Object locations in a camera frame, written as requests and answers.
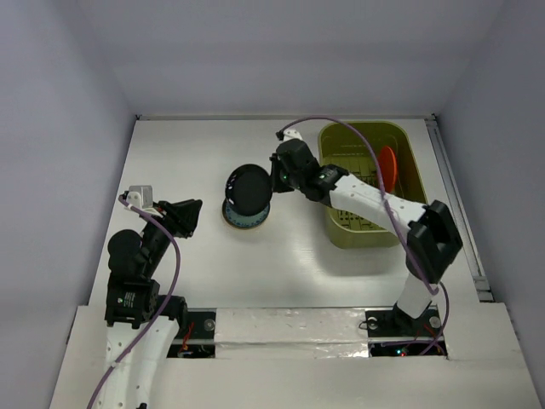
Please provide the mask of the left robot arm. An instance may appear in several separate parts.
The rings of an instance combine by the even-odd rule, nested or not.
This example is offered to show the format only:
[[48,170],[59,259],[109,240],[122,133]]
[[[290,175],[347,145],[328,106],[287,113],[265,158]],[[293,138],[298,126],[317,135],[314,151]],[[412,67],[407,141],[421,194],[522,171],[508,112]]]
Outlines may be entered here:
[[158,374],[175,337],[188,327],[184,297],[174,290],[181,272],[178,239],[193,236],[203,202],[119,202],[146,221],[143,230],[116,232],[107,244],[105,372],[89,408],[149,408]]

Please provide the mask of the brown yellow plate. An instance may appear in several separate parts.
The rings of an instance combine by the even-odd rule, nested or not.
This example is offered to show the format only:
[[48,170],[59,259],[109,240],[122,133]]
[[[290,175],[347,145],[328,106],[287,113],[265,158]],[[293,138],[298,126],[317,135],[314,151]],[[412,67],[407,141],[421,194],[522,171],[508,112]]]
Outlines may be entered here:
[[226,223],[226,225],[230,228],[234,228],[234,229],[237,229],[237,230],[241,230],[241,231],[250,231],[250,230],[255,230],[257,228],[260,228],[261,226],[263,226],[264,224],[266,225],[267,222],[260,222],[260,223],[257,223],[257,224],[250,224],[248,226],[242,226],[242,225],[238,225],[236,223],[233,223],[231,221],[228,221],[228,220],[224,220],[223,221],[224,223]]

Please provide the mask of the beige patterned plate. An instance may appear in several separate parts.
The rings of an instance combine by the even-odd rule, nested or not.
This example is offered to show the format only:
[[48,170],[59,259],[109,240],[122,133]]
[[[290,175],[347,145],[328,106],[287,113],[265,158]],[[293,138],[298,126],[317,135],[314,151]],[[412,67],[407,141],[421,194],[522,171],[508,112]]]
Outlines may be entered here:
[[242,228],[242,227],[233,226],[233,225],[229,225],[229,224],[227,224],[227,228],[231,229],[232,231],[243,232],[243,233],[257,232],[257,231],[260,231],[260,230],[263,229],[262,226],[254,226],[254,227],[250,227],[250,228]]

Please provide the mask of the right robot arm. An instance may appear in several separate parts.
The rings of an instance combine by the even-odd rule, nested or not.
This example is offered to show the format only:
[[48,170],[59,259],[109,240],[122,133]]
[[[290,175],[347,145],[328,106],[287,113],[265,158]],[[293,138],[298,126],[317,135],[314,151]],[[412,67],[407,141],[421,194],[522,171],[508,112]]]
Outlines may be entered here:
[[388,322],[406,336],[416,333],[446,269],[462,249],[448,206],[438,200],[423,204],[402,199],[340,166],[320,165],[301,139],[284,138],[270,160],[275,193],[299,191],[312,202],[360,216],[398,237],[409,275]]

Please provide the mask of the orange red plate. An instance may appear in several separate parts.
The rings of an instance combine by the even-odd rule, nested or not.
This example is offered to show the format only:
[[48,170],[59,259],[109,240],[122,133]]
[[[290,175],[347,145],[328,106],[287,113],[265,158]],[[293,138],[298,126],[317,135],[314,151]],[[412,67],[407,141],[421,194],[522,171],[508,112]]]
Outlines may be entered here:
[[387,193],[391,193],[398,180],[398,163],[394,150],[385,146],[380,151],[378,164],[381,171],[383,185]]

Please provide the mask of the teal blue patterned plate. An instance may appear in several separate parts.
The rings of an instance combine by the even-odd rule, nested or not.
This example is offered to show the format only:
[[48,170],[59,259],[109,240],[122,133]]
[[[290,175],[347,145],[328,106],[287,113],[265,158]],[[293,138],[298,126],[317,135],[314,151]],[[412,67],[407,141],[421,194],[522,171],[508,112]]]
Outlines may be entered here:
[[263,211],[253,216],[242,216],[233,209],[232,205],[227,200],[223,201],[221,208],[221,213],[224,220],[228,220],[242,226],[264,222],[267,219],[269,212],[270,205],[268,204]]

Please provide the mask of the black teal plate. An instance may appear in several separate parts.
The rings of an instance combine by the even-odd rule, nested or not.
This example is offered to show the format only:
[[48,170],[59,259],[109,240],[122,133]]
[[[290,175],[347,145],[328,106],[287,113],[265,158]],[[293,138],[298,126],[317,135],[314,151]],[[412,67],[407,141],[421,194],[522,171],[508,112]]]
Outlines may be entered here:
[[271,177],[257,164],[243,164],[227,178],[225,198],[240,216],[256,216],[270,204],[273,195]]

